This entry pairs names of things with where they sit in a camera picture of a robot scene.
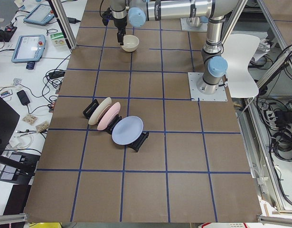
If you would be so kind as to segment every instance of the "small bowl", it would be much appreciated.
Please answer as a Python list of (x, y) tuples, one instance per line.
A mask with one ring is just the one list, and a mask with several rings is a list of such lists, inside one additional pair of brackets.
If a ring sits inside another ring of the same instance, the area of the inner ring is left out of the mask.
[(123, 37), (123, 45), (121, 46), (126, 52), (133, 52), (140, 44), (140, 40), (133, 35), (126, 35)]

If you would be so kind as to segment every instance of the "computer monitor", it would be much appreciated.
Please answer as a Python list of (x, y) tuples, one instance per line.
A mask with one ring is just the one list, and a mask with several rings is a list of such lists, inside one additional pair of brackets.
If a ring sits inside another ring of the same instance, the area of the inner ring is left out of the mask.
[(28, 184), (39, 156), (22, 152), (12, 153), (10, 158), (2, 156), (19, 118), (20, 115), (0, 97), (0, 163), (6, 165), (0, 174), (0, 181)]

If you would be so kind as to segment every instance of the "blue and white device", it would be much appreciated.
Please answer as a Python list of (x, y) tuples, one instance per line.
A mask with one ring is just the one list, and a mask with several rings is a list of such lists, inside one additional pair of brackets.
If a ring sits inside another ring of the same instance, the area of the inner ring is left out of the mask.
[(46, 25), (54, 18), (54, 13), (49, 5), (40, 4), (36, 6), (23, 21), (30, 24)]
[(44, 35), (19, 36), (12, 57), (13, 63), (38, 62), (45, 50)]

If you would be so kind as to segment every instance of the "pink plate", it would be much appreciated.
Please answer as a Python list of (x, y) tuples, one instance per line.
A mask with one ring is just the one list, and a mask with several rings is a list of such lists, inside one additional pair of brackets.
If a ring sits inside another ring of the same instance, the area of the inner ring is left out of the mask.
[(116, 102), (112, 105), (112, 107), (105, 113), (105, 115), (100, 120), (97, 130), (103, 131), (107, 128), (109, 123), (113, 120), (113, 118), (119, 113), (121, 109), (121, 104), (119, 102)]

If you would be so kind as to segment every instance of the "white desk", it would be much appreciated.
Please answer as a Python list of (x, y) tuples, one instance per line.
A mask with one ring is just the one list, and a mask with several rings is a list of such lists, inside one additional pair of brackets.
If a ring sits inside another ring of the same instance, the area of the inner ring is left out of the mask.
[[(85, 5), (87, 0), (78, 0), (73, 2), (66, 2), (63, 3), (64, 9), (66, 11), (66, 14), (68, 17), (73, 17), (78, 20), (81, 20)], [(41, 1), (40, 3), (35, 2), (35, 0), (25, 0), (25, 6), (27, 11), (31, 11), (33, 8), (35, 8), (36, 5), (42, 3), (47, 4), (46, 1)], [(16, 14), (23, 15), (26, 13), (19, 12)], [(46, 36), (47, 29), (57, 29), (59, 32), (61, 32), (60, 27), (58, 23), (50, 24), (47, 26), (38, 26), (38, 25), (32, 25), (23, 23), (24, 17), (18, 17), (18, 21), (15, 23), (15, 26), (18, 27), (17, 31), (15, 32), (14, 36), (11, 39), (11, 42), (5, 43), (4, 49), (9, 48), (15, 48), (18, 37), (20, 35), (38, 35), (43, 34)], [(79, 29), (79, 23), (78, 24), (71, 24), (72, 31), (74, 35), (77, 35), (78, 29)], [(34, 70), (27, 70), (26, 69), (26, 63), (19, 63), (14, 64), (11, 62), (11, 56), (13, 55), (13, 52), (2, 52), (0, 53), (0, 88), (10, 86), (13, 84), (14, 78), (22, 78), (22, 84), (26, 87), (29, 87), (33, 94), (36, 96), (41, 95), (42, 88), (44, 87), (43, 83), (43, 76), (45, 73), (51, 69), (55, 69), (57, 65), (62, 61), (62, 59), (66, 58), (70, 51), (67, 47), (67, 45), (55, 47), (53, 46), (53, 43), (50, 40), (49, 36), (46, 36), (47, 43), (46, 43), (46, 49), (44, 52), (43, 57), (40, 59), (39, 62), (36, 63)], [(66, 66), (68, 64), (68, 60), (66, 60), (59, 68), (60, 69), (66, 69)], [(49, 94), (46, 95), (47, 98), (49, 98), (51, 95), (55, 94), (55, 89), (50, 86), (51, 91)], [(37, 115), (38, 119), (34, 123), (33, 126), (29, 125), (28, 123), (22, 121), (22, 118), (28, 114), (28, 110), (26, 107), (22, 106), (16, 92), (18, 92), (21, 89), (24, 89), (26, 93), (28, 94), (28, 97), (31, 101), (29, 104), (30, 111), (34, 110), (36, 107), (41, 105), (47, 105), (48, 102), (44, 98), (35, 98), (30, 94), (30, 91), (28, 89), (23, 87), (16, 87), (11, 88), (13, 95), (6, 97), (5, 100), (11, 100), (8, 101), (8, 104), (20, 114), (20, 120), (16, 127), (16, 130), (24, 131), (26, 129), (35, 130), (35, 126), (44, 122), (48, 121), (50, 122), (52, 118), (52, 114), (48, 112), (48, 108), (39, 108), (36, 110), (33, 114)], [(42, 151), (43, 144), (44, 144), (44, 138), (40, 134), (34, 134), (34, 141), (30, 148)], [(33, 154), (38, 154), (37, 152), (33, 151), (24, 151), (29, 152)], [(9, 194), (12, 188), (11, 183), (6, 183), (0, 181), (0, 215), (3, 214), (6, 203), (9, 198)]]

